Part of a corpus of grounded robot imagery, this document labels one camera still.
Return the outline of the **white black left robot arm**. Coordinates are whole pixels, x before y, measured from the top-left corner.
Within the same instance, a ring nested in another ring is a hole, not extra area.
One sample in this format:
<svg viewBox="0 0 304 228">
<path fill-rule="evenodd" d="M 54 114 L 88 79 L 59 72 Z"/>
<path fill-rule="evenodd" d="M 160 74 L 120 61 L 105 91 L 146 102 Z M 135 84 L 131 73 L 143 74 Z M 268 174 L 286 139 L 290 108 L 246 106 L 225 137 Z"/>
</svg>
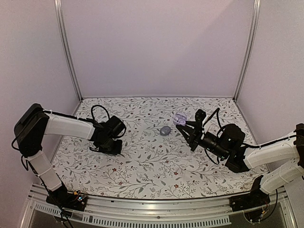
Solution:
<svg viewBox="0 0 304 228">
<path fill-rule="evenodd" d="M 119 155 L 126 126 L 116 116 L 108 116 L 106 122 L 98 122 L 95 117 L 79 118 L 53 112 L 34 103 L 14 126 L 11 146 L 21 153 L 21 162 L 26 170 L 32 169 L 40 178 L 48 196 L 47 203 L 60 208 L 83 210 L 87 194 L 69 191 L 51 165 L 51 160 L 43 152 L 42 142 L 46 135 L 57 135 L 61 142 L 64 137 L 86 139 L 93 143 L 94 152 Z"/>
</svg>

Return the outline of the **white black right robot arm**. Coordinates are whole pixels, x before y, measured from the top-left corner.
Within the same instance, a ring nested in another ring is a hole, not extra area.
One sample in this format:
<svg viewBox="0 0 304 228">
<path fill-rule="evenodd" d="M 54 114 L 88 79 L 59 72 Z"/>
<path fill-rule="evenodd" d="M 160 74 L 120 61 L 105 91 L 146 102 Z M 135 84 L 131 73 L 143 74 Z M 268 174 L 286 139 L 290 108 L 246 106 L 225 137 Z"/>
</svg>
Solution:
<svg viewBox="0 0 304 228">
<path fill-rule="evenodd" d="M 225 160 L 225 166 L 233 173 L 247 172 L 260 165 L 288 161 L 274 171 L 255 178 L 249 193 L 229 198 L 233 211 L 246 210 L 270 202 L 270 193 L 303 176 L 304 174 L 304 125 L 299 123 L 288 135 L 257 146 L 245 144 L 245 133 L 235 124 L 223 127 L 217 137 L 202 127 L 201 121 L 187 121 L 176 128 L 185 138 L 190 149 L 198 146 Z"/>
</svg>

